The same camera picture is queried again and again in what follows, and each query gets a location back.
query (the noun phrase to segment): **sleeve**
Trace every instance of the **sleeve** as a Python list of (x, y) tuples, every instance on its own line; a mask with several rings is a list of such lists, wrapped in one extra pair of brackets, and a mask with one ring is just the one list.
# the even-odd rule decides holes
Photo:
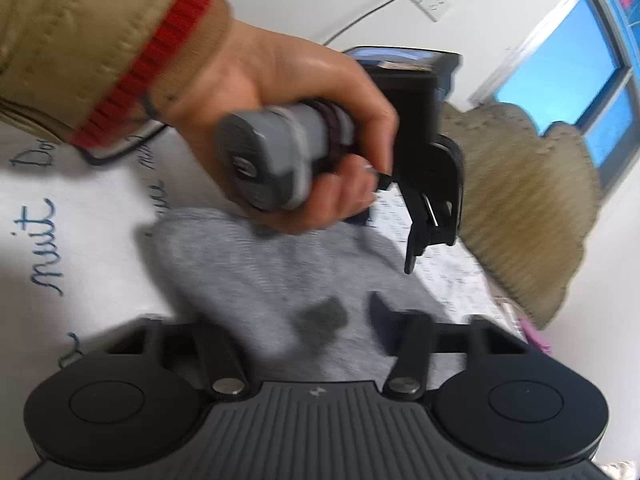
[(109, 146), (180, 95), (229, 24), (225, 0), (0, 0), (0, 121)]

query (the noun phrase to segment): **gray cloth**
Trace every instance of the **gray cloth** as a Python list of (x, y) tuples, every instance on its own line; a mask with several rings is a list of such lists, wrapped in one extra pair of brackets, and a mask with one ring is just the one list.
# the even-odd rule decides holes
[(256, 380), (381, 384), (394, 358), (372, 329), (372, 292), (392, 310), (446, 321), (402, 272), (404, 255), (373, 228), (341, 223), (294, 237), (218, 210), (182, 209), (164, 216), (154, 240), (168, 279), (236, 338)]

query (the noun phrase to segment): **white wall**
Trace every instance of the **white wall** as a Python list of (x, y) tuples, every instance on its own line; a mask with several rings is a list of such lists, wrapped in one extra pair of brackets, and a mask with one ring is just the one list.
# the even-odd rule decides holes
[[(384, 1), (231, 0), (239, 19), (319, 42)], [(458, 52), (465, 60), (451, 102), (467, 109), (467, 99), (561, 0), (449, 1), (452, 10), (433, 23), (411, 1), (400, 0), (358, 24), (334, 47), (386, 44)]]
[(607, 397), (610, 423), (598, 460), (640, 464), (640, 163), (604, 205), (545, 335), (554, 355)]

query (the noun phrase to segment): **gray ribbed panel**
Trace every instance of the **gray ribbed panel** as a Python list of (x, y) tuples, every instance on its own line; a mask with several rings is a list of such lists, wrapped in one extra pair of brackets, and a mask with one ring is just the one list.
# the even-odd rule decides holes
[[(317, 387), (326, 393), (310, 394)], [(188, 444), (147, 466), (74, 471), (46, 462), (24, 480), (607, 480), (590, 462), (555, 472), (487, 465), (441, 436), (418, 405), (373, 383), (267, 383), (220, 404)]]

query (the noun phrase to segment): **metal screw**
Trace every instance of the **metal screw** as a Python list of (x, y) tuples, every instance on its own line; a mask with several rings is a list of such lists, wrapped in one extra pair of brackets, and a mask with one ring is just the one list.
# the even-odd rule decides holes
[(239, 395), (244, 390), (244, 383), (240, 379), (227, 377), (213, 383), (213, 389), (223, 395)]
[(413, 395), (420, 389), (420, 383), (411, 377), (396, 377), (389, 383), (396, 394)]

